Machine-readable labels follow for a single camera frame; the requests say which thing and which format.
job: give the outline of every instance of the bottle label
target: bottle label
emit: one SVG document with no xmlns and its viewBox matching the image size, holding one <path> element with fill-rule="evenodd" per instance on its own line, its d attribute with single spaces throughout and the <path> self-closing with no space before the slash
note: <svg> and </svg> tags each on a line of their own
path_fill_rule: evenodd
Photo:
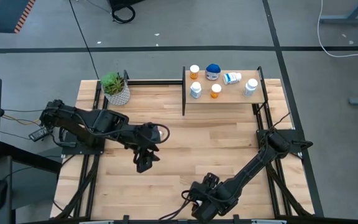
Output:
<svg viewBox="0 0 358 224">
<path fill-rule="evenodd" d="M 209 80 L 217 80 L 219 78 L 220 73 L 213 73 L 205 71 L 205 76 Z"/>
<path fill-rule="evenodd" d="M 230 82 L 231 82 L 230 75 L 228 73 L 226 73 L 226 74 L 224 74 L 224 76 L 226 77 L 227 84 L 230 84 Z"/>
<path fill-rule="evenodd" d="M 197 99 L 201 96 L 201 90 L 199 92 L 196 92 L 190 88 L 190 95 Z"/>
<path fill-rule="evenodd" d="M 247 88 L 247 85 L 248 85 L 248 83 L 246 84 L 246 87 L 244 88 L 244 93 L 243 93 L 243 95 L 250 97 L 250 96 L 252 96 L 252 94 L 254 93 L 255 89 L 249 90 L 249 89 Z"/>
</svg>

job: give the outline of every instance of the white container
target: white container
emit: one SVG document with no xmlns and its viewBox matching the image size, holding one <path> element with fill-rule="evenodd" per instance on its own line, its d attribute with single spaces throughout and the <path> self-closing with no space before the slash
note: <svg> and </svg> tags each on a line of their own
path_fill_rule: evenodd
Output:
<svg viewBox="0 0 358 224">
<path fill-rule="evenodd" d="M 193 82 L 191 84 L 190 95 L 196 99 L 201 96 L 201 84 L 199 82 Z"/>
<path fill-rule="evenodd" d="M 225 85 L 229 85 L 229 84 L 235 84 L 239 81 L 241 81 L 241 73 L 236 73 L 236 72 L 230 72 L 230 73 L 226 73 L 223 76 L 223 81 Z"/>
<path fill-rule="evenodd" d="M 244 90 L 244 96 L 248 96 L 248 97 L 252 96 L 257 86 L 258 86 L 258 81 L 256 79 L 251 78 L 250 80 L 248 80 Z"/>
<path fill-rule="evenodd" d="M 211 97 L 217 98 L 222 91 L 222 87 L 219 84 L 212 85 Z"/>
<path fill-rule="evenodd" d="M 196 79 L 198 78 L 198 72 L 199 72 L 200 68 L 198 65 L 192 65 L 190 66 L 190 78 L 192 79 Z"/>
</svg>

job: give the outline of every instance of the green plant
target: green plant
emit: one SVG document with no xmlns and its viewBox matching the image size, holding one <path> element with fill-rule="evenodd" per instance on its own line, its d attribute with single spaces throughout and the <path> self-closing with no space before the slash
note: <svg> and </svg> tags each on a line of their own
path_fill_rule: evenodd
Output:
<svg viewBox="0 0 358 224">
<path fill-rule="evenodd" d="M 109 95 L 120 93 L 124 88 L 124 79 L 118 72 L 109 72 L 100 80 L 103 90 Z"/>
</svg>

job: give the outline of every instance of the white pot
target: white pot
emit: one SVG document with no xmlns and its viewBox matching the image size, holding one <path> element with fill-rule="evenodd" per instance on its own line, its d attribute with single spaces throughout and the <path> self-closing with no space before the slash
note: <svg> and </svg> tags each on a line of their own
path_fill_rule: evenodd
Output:
<svg viewBox="0 0 358 224">
<path fill-rule="evenodd" d="M 129 87 L 126 82 L 124 82 L 124 89 L 122 89 L 120 93 L 114 95 L 104 93 L 104 95 L 112 105 L 117 105 L 117 106 L 125 105 L 126 103 L 128 103 L 129 98 L 131 97 Z"/>
</svg>

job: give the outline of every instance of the white bottle cap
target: white bottle cap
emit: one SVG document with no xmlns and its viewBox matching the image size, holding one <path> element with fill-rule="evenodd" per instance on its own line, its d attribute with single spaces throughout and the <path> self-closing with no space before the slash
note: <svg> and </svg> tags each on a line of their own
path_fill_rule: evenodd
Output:
<svg viewBox="0 0 358 224">
<path fill-rule="evenodd" d="M 254 78 L 251 78 L 248 80 L 247 84 L 251 89 L 255 89 L 258 86 L 258 81 Z"/>
<path fill-rule="evenodd" d="M 220 93 L 221 90 L 222 90 L 222 87 L 219 84 L 212 85 L 212 91 L 214 91 L 215 93 Z"/>
<path fill-rule="evenodd" d="M 190 66 L 190 71 L 193 72 L 193 73 L 196 73 L 200 70 L 199 66 L 198 65 L 192 65 Z"/>
<path fill-rule="evenodd" d="M 191 84 L 190 88 L 192 88 L 194 91 L 198 91 L 201 89 L 201 84 L 199 82 L 193 82 L 193 84 Z"/>
<path fill-rule="evenodd" d="M 236 73 L 236 77 L 237 77 L 237 80 L 239 81 L 239 82 L 241 82 L 241 73 Z"/>
</svg>

